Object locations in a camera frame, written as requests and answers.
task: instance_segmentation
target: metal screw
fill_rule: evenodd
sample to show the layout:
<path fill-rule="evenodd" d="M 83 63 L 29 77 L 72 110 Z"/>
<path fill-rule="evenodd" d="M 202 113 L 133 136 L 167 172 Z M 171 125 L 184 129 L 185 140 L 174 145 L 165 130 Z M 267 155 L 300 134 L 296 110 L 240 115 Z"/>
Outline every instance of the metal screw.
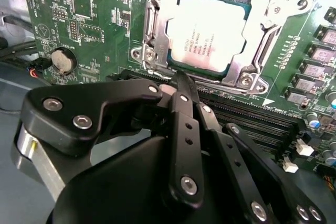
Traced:
<path fill-rule="evenodd" d="M 195 195 L 197 193 L 195 181 L 187 176 L 181 178 L 181 187 L 189 195 Z"/>
<path fill-rule="evenodd" d="M 187 97 L 185 97 L 184 95 L 180 95 L 180 97 L 181 97 L 181 99 L 183 100 L 183 101 L 185 101 L 185 102 L 187 102 L 188 101 L 188 98 Z"/>
<path fill-rule="evenodd" d="M 310 207 L 310 208 L 309 208 L 309 211 L 311 212 L 311 214 L 314 216 L 315 219 L 317 219 L 317 220 L 319 220 L 319 221 L 322 220 L 321 216 L 320 216 L 319 213 L 315 210 L 315 208 Z"/>
<path fill-rule="evenodd" d="M 264 92 L 266 90 L 266 87 L 264 85 L 259 85 L 259 86 L 257 86 L 257 90 L 259 92 Z"/>
<path fill-rule="evenodd" d="M 43 107 L 50 111 L 59 111 L 63 108 L 63 104 L 55 98 L 48 98 L 44 100 Z"/>
<path fill-rule="evenodd" d="M 140 53 L 138 51 L 134 51 L 132 55 L 135 59 L 138 59 L 140 57 Z"/>
<path fill-rule="evenodd" d="M 203 109 L 208 112 L 211 113 L 211 109 L 207 106 L 207 105 L 203 105 Z"/>
<path fill-rule="evenodd" d="M 242 76 L 240 79 L 240 83 L 244 86 L 249 86 L 253 83 L 253 78 L 251 76 Z"/>
<path fill-rule="evenodd" d="M 155 59 L 155 51 L 152 48 L 147 48 L 145 51 L 146 59 L 152 61 Z"/>
<path fill-rule="evenodd" d="M 267 215 L 265 210 L 262 208 L 262 206 L 258 203 L 253 201 L 251 204 L 253 213 L 258 217 L 259 220 L 265 221 L 267 219 Z"/>
<path fill-rule="evenodd" d="M 239 129 L 238 129 L 237 127 L 235 127 L 235 126 L 232 126 L 231 129 L 232 129 L 233 132 L 236 133 L 236 134 L 239 134 L 239 133 L 240 133 Z"/>
<path fill-rule="evenodd" d="M 303 10 L 307 7 L 308 1 L 307 0 L 300 0 L 298 2 L 299 10 Z"/>
<path fill-rule="evenodd" d="M 81 130 L 87 130 L 92 126 L 92 120 L 86 115 L 75 116 L 72 122 L 74 126 Z"/>
<path fill-rule="evenodd" d="M 274 8 L 274 13 L 277 14 L 279 13 L 279 11 L 281 10 L 281 8 L 279 6 Z"/>
<path fill-rule="evenodd" d="M 307 212 L 304 210 L 303 207 L 301 207 L 301 206 L 298 205 L 298 206 L 296 207 L 296 210 L 297 210 L 297 212 L 299 213 L 299 215 L 300 215 L 304 220 L 309 220 L 309 216 L 308 216 Z"/>
<path fill-rule="evenodd" d="M 154 87 L 154 86 L 149 86 L 148 88 L 149 88 L 150 91 L 152 91 L 152 92 L 154 92 L 154 93 L 157 93 L 157 92 L 158 92 L 158 91 L 157 91 L 157 88 Z"/>

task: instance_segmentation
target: cable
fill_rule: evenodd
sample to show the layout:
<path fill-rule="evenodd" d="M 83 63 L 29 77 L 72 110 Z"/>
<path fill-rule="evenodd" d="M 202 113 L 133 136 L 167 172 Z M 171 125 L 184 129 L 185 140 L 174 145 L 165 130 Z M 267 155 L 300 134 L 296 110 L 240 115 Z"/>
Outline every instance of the cable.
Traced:
<path fill-rule="evenodd" d="M 35 43 L 34 40 L 29 41 L 29 42 L 24 42 L 24 43 L 21 43 L 21 44 L 17 44 L 17 45 L 11 46 L 11 47 L 7 47 L 3 50 L 0 50 L 0 60 L 1 60 L 1 57 L 5 56 L 5 55 L 9 55 L 9 54 L 12 54 L 13 52 L 21 51 L 21 50 L 24 50 L 24 49 L 27 49 L 27 48 L 30 48 L 30 47 L 36 47 L 36 43 Z"/>
<path fill-rule="evenodd" d="M 32 55 L 32 54 L 37 54 L 37 53 L 38 51 L 36 47 L 32 47 L 32 48 L 24 49 L 21 51 L 13 52 L 11 54 L 0 56 L 0 61 L 7 60 L 7 59 L 13 59 L 13 58 L 23 56 L 23 55 Z"/>
<path fill-rule="evenodd" d="M 27 22 L 27 21 L 25 21 L 21 18 L 10 15 L 10 16 L 4 17 L 3 20 L 4 20 L 5 23 L 22 27 L 26 31 L 28 31 L 30 33 L 34 33 L 33 26 L 31 25 L 31 23 L 29 23 L 29 22 Z"/>
<path fill-rule="evenodd" d="M 35 68 L 30 69 L 29 74 L 30 74 L 31 77 L 33 77 L 35 79 L 38 78 L 37 73 L 35 71 Z"/>

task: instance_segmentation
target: silver metal cylinder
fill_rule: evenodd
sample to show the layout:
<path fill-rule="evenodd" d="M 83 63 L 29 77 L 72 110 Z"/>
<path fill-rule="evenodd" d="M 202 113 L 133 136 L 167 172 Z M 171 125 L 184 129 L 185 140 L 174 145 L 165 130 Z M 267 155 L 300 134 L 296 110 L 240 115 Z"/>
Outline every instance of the silver metal cylinder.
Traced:
<path fill-rule="evenodd" d="M 336 142 L 332 142 L 329 144 L 329 149 L 332 152 L 332 155 L 336 157 Z"/>
<path fill-rule="evenodd" d="M 309 127 L 314 128 L 314 129 L 320 127 L 321 124 L 320 124 L 320 121 L 316 113 L 309 113 L 307 114 L 306 118 L 307 118 Z"/>
<path fill-rule="evenodd" d="M 36 143 L 36 139 L 30 135 L 22 125 L 17 139 L 17 148 L 21 154 L 31 159 Z"/>
<path fill-rule="evenodd" d="M 329 102 L 333 109 L 336 109 L 336 91 L 331 91 L 325 96 L 325 99 Z"/>
<path fill-rule="evenodd" d="M 332 151 L 331 150 L 325 150 L 324 152 L 322 152 L 322 156 L 324 158 L 324 162 L 327 165 L 330 165 L 330 166 L 336 165 L 336 157 L 334 157 L 332 155 Z"/>

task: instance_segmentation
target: black dimm slot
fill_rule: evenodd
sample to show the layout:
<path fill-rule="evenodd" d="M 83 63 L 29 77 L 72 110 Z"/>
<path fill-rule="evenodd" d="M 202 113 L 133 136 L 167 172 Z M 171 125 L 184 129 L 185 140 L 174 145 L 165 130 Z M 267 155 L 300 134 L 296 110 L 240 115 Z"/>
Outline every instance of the black dimm slot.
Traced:
<path fill-rule="evenodd" d="M 276 146 L 279 146 L 283 143 L 283 140 L 277 140 L 277 139 L 274 139 L 274 138 L 271 138 L 271 137 L 265 137 L 265 136 L 262 136 L 260 134 L 256 134 L 254 132 L 251 132 L 251 131 L 247 131 L 247 135 L 253 139 L 258 139 L 262 142 L 265 142 L 265 143 L 271 143 L 273 145 L 276 145 Z"/>
<path fill-rule="evenodd" d="M 221 115 L 221 114 L 218 114 L 218 113 L 215 113 L 219 123 L 221 123 L 220 120 L 224 120 L 225 123 L 235 123 L 235 124 L 238 124 L 239 126 L 245 126 L 245 127 L 249 127 L 249 128 L 252 128 L 252 129 L 256 129 L 256 130 L 260 130 L 260 131 L 263 131 L 263 132 L 268 132 L 270 134 L 273 134 L 273 135 L 276 135 L 276 136 L 283 136 L 285 132 L 279 132 L 279 131 L 275 131 L 275 130 L 272 130 L 268 127 L 263 127 L 263 126 L 260 126 L 260 125 L 257 125 L 257 124 L 252 124 L 252 123 L 248 123 L 248 122 L 244 122 L 242 121 L 241 119 L 237 119 L 233 116 L 227 116 L 227 115 Z"/>
<path fill-rule="evenodd" d="M 270 116 L 257 114 L 256 112 L 252 112 L 252 111 L 248 111 L 248 110 L 243 109 L 243 108 L 239 108 L 236 105 L 232 105 L 232 104 L 228 105 L 228 104 L 224 104 L 224 103 L 221 103 L 221 102 L 210 101 L 210 100 L 204 99 L 204 98 L 200 98 L 200 100 L 210 107 L 214 106 L 214 107 L 217 107 L 221 110 L 231 111 L 233 113 L 249 116 L 251 118 L 256 118 L 256 119 L 259 119 L 259 120 L 263 120 L 265 122 L 271 122 L 271 123 L 274 123 L 274 124 L 277 124 L 277 125 L 280 125 L 280 126 L 284 126 L 284 127 L 291 127 L 292 126 L 291 123 L 287 123 L 287 122 L 282 121 L 282 120 L 274 119 Z"/>

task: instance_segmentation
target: screw hole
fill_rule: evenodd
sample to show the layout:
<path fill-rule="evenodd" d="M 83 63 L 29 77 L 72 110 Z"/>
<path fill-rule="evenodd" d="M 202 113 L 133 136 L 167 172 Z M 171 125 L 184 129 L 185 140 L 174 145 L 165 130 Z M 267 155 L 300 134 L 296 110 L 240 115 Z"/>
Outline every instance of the screw hole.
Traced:
<path fill-rule="evenodd" d="M 307 109 L 307 105 L 305 105 L 305 104 L 303 104 L 303 105 L 300 105 L 300 109 L 302 109 L 302 110 L 305 110 L 305 109 Z"/>
<path fill-rule="evenodd" d="M 259 86 L 257 86 L 257 90 L 259 92 L 264 92 L 266 90 L 266 87 L 264 85 L 259 85 Z"/>
<path fill-rule="evenodd" d="M 188 124 L 188 123 L 186 123 L 185 126 L 186 126 L 189 130 L 191 130 L 191 129 L 193 128 L 193 127 L 192 127 L 190 124 Z"/>
<path fill-rule="evenodd" d="M 299 10 L 304 10 L 304 9 L 306 9 L 307 5 L 308 5 L 307 0 L 300 0 L 300 1 L 298 2 Z"/>
<path fill-rule="evenodd" d="M 193 144 L 193 141 L 192 141 L 190 138 L 186 138 L 186 139 L 185 139 L 185 142 L 186 142 L 188 145 L 192 145 L 192 144 Z"/>
<path fill-rule="evenodd" d="M 242 165 L 240 162 L 238 162 L 238 161 L 236 161 L 236 160 L 235 160 L 235 164 L 236 164 L 236 166 L 238 166 L 238 167 L 240 167 L 240 166 Z"/>
<path fill-rule="evenodd" d="M 138 51 L 134 51 L 133 52 L 133 57 L 139 58 L 140 57 L 140 53 Z"/>

